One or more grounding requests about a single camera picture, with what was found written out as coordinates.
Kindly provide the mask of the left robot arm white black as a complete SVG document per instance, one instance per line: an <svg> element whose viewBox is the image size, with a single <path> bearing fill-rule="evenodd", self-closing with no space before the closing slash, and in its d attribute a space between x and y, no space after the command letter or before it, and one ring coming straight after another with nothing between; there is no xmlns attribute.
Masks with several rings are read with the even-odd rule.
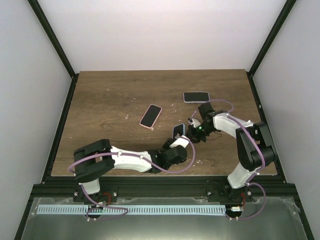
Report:
<svg viewBox="0 0 320 240"><path fill-rule="evenodd" d="M185 137L168 139L163 147L135 152L112 146L108 139L101 139L74 151L74 163L68 171L84 187L89 201L97 202L102 196L99 178L111 170L133 170L157 174L168 172L173 165L187 159L189 141Z"/></svg>

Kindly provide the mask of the blue phone black screen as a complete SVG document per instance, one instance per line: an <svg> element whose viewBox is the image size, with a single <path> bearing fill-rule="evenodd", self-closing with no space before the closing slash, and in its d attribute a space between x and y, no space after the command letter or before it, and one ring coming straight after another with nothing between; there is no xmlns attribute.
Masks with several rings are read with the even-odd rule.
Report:
<svg viewBox="0 0 320 240"><path fill-rule="evenodd" d="M172 138L177 139L186 134L186 125L184 123L180 123L173 127L172 130Z"/></svg>

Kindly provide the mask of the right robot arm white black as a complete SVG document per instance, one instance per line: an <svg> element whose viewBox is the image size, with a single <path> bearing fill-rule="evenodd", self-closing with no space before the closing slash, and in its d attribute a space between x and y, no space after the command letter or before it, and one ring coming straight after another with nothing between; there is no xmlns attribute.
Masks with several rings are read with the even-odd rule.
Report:
<svg viewBox="0 0 320 240"><path fill-rule="evenodd" d="M186 136L193 143L206 142L213 132L224 132L236 139L239 163L227 177L229 184L222 188L223 198L232 202L240 196L240 188L279 159L271 132L265 122L241 120L232 116L230 110L214 110L209 101L202 103L198 112L202 121L188 118Z"/></svg>

